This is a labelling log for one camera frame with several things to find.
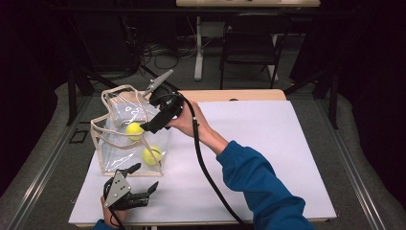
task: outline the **blue jacket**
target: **blue jacket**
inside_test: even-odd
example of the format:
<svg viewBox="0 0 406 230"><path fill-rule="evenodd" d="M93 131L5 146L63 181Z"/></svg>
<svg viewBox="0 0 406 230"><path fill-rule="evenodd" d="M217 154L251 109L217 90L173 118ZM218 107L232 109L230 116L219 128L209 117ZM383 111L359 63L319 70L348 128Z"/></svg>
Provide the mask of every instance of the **blue jacket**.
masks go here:
<svg viewBox="0 0 406 230"><path fill-rule="evenodd" d="M248 208L254 213L255 229L314 229L303 216L305 201L290 194L259 152L232 141L216 159L223 167L227 187L244 193ZM112 228L99 220L93 229Z"/></svg>

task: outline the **person's hand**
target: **person's hand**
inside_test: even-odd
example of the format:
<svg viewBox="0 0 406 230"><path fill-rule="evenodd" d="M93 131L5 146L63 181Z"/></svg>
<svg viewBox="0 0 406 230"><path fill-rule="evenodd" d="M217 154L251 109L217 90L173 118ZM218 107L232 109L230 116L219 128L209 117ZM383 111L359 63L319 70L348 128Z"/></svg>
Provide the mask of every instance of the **person's hand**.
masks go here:
<svg viewBox="0 0 406 230"><path fill-rule="evenodd" d="M101 196L101 207L102 207L102 214L104 216L104 223L107 224L108 226L112 228L117 228L119 226L119 223L116 221L114 217L112 217L112 214L110 210L106 207L104 207L104 196ZM127 216L127 210L124 211L116 211L116 216L117 218L120 219L121 222L123 222Z"/></svg>
<svg viewBox="0 0 406 230"><path fill-rule="evenodd" d="M228 141L210 127L199 105L193 101L190 101L190 103L198 123L199 140L215 154L220 154L228 145ZM182 113L177 118L169 121L167 126L175 127L190 137L194 136L192 114L187 103L183 103Z"/></svg>

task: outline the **white table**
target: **white table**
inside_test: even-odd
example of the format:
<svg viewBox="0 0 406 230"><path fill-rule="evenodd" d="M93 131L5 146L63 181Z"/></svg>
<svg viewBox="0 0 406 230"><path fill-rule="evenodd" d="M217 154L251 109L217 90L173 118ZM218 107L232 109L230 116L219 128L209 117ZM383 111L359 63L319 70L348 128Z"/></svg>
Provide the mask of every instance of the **white table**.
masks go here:
<svg viewBox="0 0 406 230"><path fill-rule="evenodd" d="M193 100L210 98L212 91L184 92ZM292 104L284 101L281 90L224 90L222 99L237 98L265 101L203 102L199 103L209 123L228 140L260 151L273 165L277 177L293 195L306 202L304 216L310 220L336 218L326 187L317 170ZM227 212L213 188L200 170L193 140L171 129L168 156L162 177L128 177L132 193L147 190L159 181L147 207L131 209L126 225L193 225L237 223ZM215 155L201 146L208 171L238 216L251 221L253 216L242 193L230 191L222 181L221 167ZM102 176L97 154L94 155L75 208L69 219L77 226L93 225L102 217L100 196L108 177Z"/></svg>
<svg viewBox="0 0 406 230"><path fill-rule="evenodd" d="M319 7L319 0L176 0L176 6L178 7L198 7L198 8L230 8L230 7L277 7L277 8L309 8ZM202 50L202 22L200 16L197 16L196 21L196 64L194 68L194 80L202 80L202 68L203 68L203 50ZM268 66L269 73L273 73L274 66Z"/></svg>

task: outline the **yellow ball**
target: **yellow ball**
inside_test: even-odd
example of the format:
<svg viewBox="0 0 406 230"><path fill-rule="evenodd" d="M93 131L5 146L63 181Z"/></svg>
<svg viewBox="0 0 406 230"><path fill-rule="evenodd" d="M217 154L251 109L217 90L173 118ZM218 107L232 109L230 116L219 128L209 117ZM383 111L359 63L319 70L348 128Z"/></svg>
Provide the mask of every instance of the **yellow ball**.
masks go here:
<svg viewBox="0 0 406 230"><path fill-rule="evenodd" d="M130 123L125 129L126 134L141 134L143 131L144 130L140 127L140 124L135 122ZM129 136L128 138L132 141L139 141L141 136Z"/></svg>
<svg viewBox="0 0 406 230"><path fill-rule="evenodd" d="M153 152L153 155L155 156L156 160L160 161L161 158L162 158L161 149L159 149L157 146L150 146L150 148L151 148L151 150ZM143 150L143 160L149 166L156 165L156 162L155 162L152 154L150 153L150 151L147 148L145 148Z"/></svg>

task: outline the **transparent bag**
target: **transparent bag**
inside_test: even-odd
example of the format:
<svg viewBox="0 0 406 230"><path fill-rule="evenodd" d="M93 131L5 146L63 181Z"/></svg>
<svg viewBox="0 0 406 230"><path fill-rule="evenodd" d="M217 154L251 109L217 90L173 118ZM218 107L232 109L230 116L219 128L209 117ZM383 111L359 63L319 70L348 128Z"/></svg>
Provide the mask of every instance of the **transparent bag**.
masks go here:
<svg viewBox="0 0 406 230"><path fill-rule="evenodd" d="M101 101L108 113L91 120L90 131L102 174L113 176L117 169L142 163L131 175L163 175L169 130L162 128L154 134L139 127L159 109L131 85L102 91Z"/></svg>

